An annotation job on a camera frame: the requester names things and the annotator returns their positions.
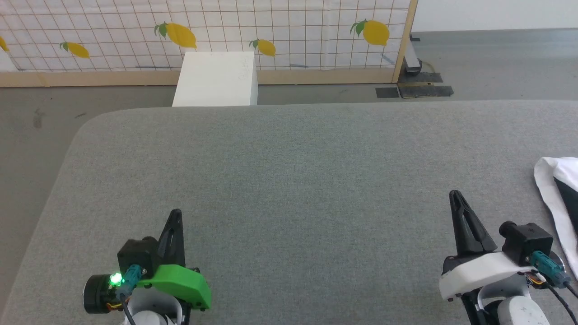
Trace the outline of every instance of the gray tabletop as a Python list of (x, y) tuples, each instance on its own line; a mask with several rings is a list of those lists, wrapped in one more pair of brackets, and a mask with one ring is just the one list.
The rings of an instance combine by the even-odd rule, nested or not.
[[(578, 103), (564, 101), (99, 116), (66, 155), (1, 323), (120, 322), (84, 312), (86, 279), (116, 271), (127, 239), (157, 237), (180, 208), (187, 266), (213, 291), (193, 324), (466, 324), (438, 292), (455, 253), (448, 192), (499, 246), (509, 219), (553, 233), (532, 169), (577, 156), (577, 125)], [(552, 324), (570, 323), (551, 294), (532, 295)]]

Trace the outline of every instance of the concrete floor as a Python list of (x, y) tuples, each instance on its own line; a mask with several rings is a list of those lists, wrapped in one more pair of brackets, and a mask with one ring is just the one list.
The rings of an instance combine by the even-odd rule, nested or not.
[[(420, 33), (418, 56), (455, 94), (412, 101), (578, 100), (578, 31)], [(391, 102), (384, 85), (261, 86), (259, 104)], [(164, 107), (175, 87), (0, 89), (0, 313), (66, 150), (87, 120)]]

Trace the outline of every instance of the grid-patterned fabric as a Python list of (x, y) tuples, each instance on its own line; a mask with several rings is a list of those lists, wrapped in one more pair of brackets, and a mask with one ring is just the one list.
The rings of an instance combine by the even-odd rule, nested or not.
[[(179, 70), (187, 51), (255, 51), (259, 69), (393, 68), (410, 1), (0, 0), (0, 37), (21, 71)], [(351, 30), (364, 20), (387, 26), (386, 46)], [(190, 30), (196, 48), (172, 41), (171, 27), (161, 36), (163, 23)]]

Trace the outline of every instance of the lemon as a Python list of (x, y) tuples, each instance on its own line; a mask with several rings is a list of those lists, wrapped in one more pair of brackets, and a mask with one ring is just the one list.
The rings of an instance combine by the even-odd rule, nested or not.
[(6, 52), (10, 52), (10, 50), (8, 49), (8, 46), (6, 45), (6, 41), (4, 41), (4, 38), (0, 37), (0, 49), (6, 51)]
[(166, 35), (169, 34), (169, 38), (173, 43), (182, 47), (192, 47), (197, 48), (197, 38), (187, 27), (175, 24), (175, 23), (162, 23), (154, 27), (154, 34), (162, 35), (166, 39)]
[(70, 51), (70, 53), (76, 55), (79, 58), (90, 58), (88, 51), (80, 44), (64, 42), (60, 43), (60, 48), (66, 51)]
[(249, 42), (249, 46), (253, 46), (254, 48), (259, 47), (259, 51), (266, 56), (274, 57), (275, 56), (275, 45), (266, 39), (256, 39)]
[(363, 32), (363, 38), (371, 45), (385, 46), (387, 45), (387, 40), (390, 38), (390, 30), (380, 21), (368, 21), (367, 19), (360, 21), (359, 23), (351, 25), (349, 32), (353, 32), (354, 28), (357, 36)]

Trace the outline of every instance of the glowing green light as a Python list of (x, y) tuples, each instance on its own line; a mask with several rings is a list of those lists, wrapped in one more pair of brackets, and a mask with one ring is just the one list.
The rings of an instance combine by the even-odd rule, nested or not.
[(110, 285), (114, 286), (114, 287), (118, 287), (119, 285), (121, 285), (123, 281), (123, 275), (120, 273), (115, 273), (115, 274), (111, 274), (110, 275)]

